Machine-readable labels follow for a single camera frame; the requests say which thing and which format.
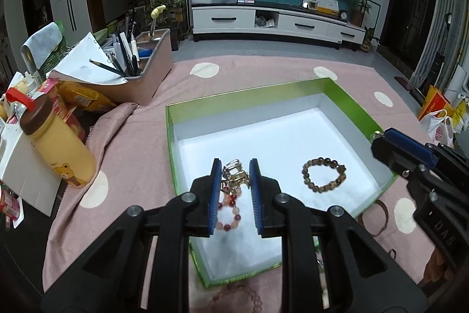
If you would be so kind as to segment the white plastic shopping bag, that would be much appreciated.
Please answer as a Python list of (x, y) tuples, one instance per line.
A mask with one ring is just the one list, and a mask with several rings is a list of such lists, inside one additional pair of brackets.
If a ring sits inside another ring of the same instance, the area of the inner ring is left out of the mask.
[(421, 118), (421, 125), (429, 135), (431, 143), (454, 147), (452, 118), (447, 110), (437, 110), (426, 114)]

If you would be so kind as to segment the pink desk organizer box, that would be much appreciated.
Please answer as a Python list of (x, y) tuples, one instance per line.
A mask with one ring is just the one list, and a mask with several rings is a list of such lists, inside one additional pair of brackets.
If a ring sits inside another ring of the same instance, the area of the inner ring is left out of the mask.
[(137, 77), (129, 77), (125, 83), (98, 85), (86, 83), (82, 80), (52, 72), (51, 77), (60, 81), (83, 84), (94, 91), (98, 91), (116, 103), (135, 102), (146, 106), (152, 102), (153, 96), (163, 80), (172, 71), (172, 45), (169, 29), (159, 29), (155, 33), (156, 40), (147, 41), (145, 48), (152, 48), (152, 54), (147, 60), (142, 60), (142, 73)]

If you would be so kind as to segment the green cardboard box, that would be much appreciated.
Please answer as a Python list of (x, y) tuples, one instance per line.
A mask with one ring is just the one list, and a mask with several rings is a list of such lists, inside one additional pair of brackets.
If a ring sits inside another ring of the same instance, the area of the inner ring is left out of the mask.
[[(177, 194), (209, 175), (213, 160), (238, 159), (249, 172), (256, 158), (263, 176), (305, 206), (343, 207), (356, 217), (397, 176), (371, 153), (371, 136), (381, 127), (331, 79), (311, 79), (212, 95), (165, 108), (169, 161)], [(346, 168), (343, 185), (324, 194), (310, 191), (301, 169), (313, 158), (337, 160)], [(254, 224), (250, 191), (237, 202), (239, 228), (192, 238), (191, 255), (205, 287), (227, 284), (276, 268), (280, 238), (262, 239)]]

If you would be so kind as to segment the white TV cabinet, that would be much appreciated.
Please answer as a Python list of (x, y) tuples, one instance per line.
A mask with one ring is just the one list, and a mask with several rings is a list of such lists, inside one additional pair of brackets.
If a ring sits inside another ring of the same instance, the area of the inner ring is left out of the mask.
[(192, 33), (199, 38), (214, 34), (286, 36), (359, 46), (364, 28), (318, 13), (269, 4), (209, 4), (192, 7)]

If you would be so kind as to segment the white paper box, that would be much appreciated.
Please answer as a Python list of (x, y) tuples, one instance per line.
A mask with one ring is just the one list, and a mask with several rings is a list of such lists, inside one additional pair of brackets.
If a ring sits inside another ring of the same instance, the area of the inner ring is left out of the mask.
[(49, 167), (18, 124), (1, 120), (1, 181), (50, 217), (61, 178)]

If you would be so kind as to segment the yellow white calendar card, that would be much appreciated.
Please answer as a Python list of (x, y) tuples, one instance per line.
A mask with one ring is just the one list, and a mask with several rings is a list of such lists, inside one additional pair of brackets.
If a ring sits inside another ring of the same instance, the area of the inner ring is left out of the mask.
[(316, 10), (330, 15), (339, 14), (339, 2), (337, 0), (316, 0)]

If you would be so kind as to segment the white paper sheet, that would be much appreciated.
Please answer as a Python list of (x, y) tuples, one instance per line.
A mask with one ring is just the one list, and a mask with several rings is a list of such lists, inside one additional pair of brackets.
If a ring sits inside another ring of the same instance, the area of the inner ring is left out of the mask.
[(48, 73), (48, 78), (62, 81), (76, 81), (92, 85), (114, 86), (127, 82), (123, 75), (112, 72), (114, 67), (92, 33), (84, 38), (65, 55)]

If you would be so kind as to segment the potted plant on cabinet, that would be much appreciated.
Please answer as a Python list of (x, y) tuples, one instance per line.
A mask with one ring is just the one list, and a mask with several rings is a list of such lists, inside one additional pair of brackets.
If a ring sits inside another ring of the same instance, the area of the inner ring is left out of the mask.
[(352, 25), (361, 27), (365, 15), (370, 12), (371, 4), (368, 0), (351, 0), (351, 16)]

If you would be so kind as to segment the yellow bear bottle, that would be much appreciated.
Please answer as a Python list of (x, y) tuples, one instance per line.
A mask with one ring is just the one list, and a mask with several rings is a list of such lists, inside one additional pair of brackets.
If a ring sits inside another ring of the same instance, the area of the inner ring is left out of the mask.
[(72, 128), (54, 112), (48, 95), (31, 99), (11, 87), (6, 92), (6, 99), (26, 107), (19, 125), (60, 178), (75, 188), (82, 188), (92, 181), (96, 170), (95, 157)]

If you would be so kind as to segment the potted plant in black box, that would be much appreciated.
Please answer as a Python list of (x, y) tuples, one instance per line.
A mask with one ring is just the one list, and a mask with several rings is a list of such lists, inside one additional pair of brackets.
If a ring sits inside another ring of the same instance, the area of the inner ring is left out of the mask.
[(178, 51), (180, 42), (187, 33), (186, 11), (184, 0), (152, 0), (145, 7), (145, 21), (149, 26), (149, 35), (154, 36), (158, 29), (168, 29), (172, 51)]

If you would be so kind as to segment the small floor potted plant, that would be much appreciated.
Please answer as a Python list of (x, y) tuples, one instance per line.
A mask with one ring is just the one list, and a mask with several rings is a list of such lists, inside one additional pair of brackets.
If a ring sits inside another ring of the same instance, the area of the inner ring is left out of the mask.
[(374, 32), (375, 28), (366, 28), (363, 43), (360, 45), (360, 49), (365, 53), (369, 53), (371, 51), (374, 40), (377, 43), (380, 42), (380, 38), (374, 36)]

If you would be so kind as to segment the small black alarm clock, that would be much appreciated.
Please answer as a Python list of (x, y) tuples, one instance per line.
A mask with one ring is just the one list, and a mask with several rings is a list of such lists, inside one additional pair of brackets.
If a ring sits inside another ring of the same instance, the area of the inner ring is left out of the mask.
[(345, 21), (348, 18), (348, 12), (346, 10), (341, 10), (339, 12), (339, 18)]

